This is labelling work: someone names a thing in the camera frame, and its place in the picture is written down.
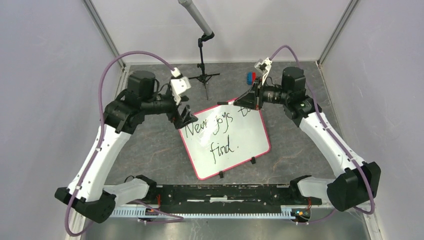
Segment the black white marker pen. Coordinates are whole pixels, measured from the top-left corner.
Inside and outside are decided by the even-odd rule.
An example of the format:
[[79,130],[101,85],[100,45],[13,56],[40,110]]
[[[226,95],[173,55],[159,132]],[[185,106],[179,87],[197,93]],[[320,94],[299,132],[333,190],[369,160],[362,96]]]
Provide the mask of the black white marker pen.
[[224,105],[233,105],[234,101],[219,101],[216,103],[218,106],[224,106]]

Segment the whiteboard with pink frame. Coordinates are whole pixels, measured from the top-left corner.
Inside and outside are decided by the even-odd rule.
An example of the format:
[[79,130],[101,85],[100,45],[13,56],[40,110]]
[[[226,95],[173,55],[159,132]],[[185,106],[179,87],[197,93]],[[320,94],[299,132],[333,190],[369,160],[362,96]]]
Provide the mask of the whiteboard with pink frame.
[[270,139],[260,110],[228,104],[194,114],[179,130],[195,176],[206,180],[267,154]]

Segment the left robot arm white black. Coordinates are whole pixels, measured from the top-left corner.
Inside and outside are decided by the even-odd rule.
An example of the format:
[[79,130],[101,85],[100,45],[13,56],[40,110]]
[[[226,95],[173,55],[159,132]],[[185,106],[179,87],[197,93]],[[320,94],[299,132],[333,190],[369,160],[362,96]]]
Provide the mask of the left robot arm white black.
[[157,198],[153,180],[139,175],[107,187],[106,178],[118,154],[147,115],[165,114],[178,130],[197,121],[189,106],[179,111],[181,103],[188,101],[185,92],[190,87],[190,80],[178,70],[172,73],[165,93],[160,92],[154,73],[131,73],[127,87],[105,107],[95,142],[80,171],[67,187],[56,190],[55,198],[95,223],[103,223],[115,208],[135,200],[153,203]]

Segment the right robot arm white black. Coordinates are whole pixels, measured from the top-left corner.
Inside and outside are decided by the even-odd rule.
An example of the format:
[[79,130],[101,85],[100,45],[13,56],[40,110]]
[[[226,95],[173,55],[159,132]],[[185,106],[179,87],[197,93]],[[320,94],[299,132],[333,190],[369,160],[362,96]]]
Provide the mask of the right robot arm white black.
[[254,82],[233,105],[259,111],[265,103],[282,105],[286,116],[316,145],[329,163],[333,179],[311,175],[291,181],[289,199],[302,204],[309,197],[329,201],[344,212],[354,208],[364,214],[375,212],[381,168],[376,162],[366,162],[348,147],[328,122],[322,108],[306,91],[304,70],[286,67],[281,84],[268,85],[266,78]]

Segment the blue red eraser block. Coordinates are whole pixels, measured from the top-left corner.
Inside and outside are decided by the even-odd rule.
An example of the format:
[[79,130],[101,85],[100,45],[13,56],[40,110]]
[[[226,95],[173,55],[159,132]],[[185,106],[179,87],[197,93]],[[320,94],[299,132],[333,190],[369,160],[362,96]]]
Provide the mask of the blue red eraser block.
[[252,85],[255,82],[256,78],[257,78],[257,75],[255,72],[248,72],[246,75],[246,83],[248,85]]

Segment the black tripod stand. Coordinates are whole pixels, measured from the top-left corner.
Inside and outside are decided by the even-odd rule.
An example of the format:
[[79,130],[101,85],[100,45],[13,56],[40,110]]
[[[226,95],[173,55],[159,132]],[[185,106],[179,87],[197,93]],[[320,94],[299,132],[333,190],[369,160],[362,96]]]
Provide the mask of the black tripod stand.
[[210,79],[214,76],[219,76],[220,73],[214,73],[214,74],[207,74],[206,73],[206,67],[205,67],[205,62],[204,62],[204,54],[203,54],[203,43],[207,42],[208,40],[211,40],[215,37],[215,33],[212,32],[209,35],[206,35],[205,33],[198,38],[197,40],[197,45],[199,48],[199,56],[200,56],[200,63],[198,63],[196,65],[197,68],[199,68],[201,70],[201,74],[199,76],[193,76],[193,77],[189,77],[189,80],[193,80],[196,79],[198,80],[200,83],[203,84],[203,87],[205,89],[205,94],[206,94],[206,99],[209,99],[209,92],[208,92],[208,87],[207,84],[210,81]]

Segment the grey microphone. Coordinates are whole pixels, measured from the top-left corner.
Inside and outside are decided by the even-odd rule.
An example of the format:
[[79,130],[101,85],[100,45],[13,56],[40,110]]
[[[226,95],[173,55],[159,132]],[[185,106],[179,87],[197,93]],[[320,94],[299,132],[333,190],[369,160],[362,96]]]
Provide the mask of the grey microphone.
[[192,0],[178,0],[178,3],[187,10],[204,35],[211,36],[214,33]]

